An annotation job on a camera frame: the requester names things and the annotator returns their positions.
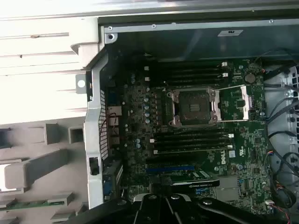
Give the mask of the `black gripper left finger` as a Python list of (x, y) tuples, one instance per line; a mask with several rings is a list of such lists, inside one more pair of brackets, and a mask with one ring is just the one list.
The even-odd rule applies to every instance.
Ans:
[(146, 194), (133, 203), (115, 199), (63, 222), (64, 224), (172, 224), (174, 218), (164, 198)]

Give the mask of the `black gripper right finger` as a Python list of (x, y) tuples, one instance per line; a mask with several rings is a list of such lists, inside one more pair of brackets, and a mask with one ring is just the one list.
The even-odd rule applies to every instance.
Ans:
[(273, 215), (256, 215), (228, 203), (205, 197), (186, 200), (180, 194), (164, 197), (164, 220), (168, 224), (287, 224)]

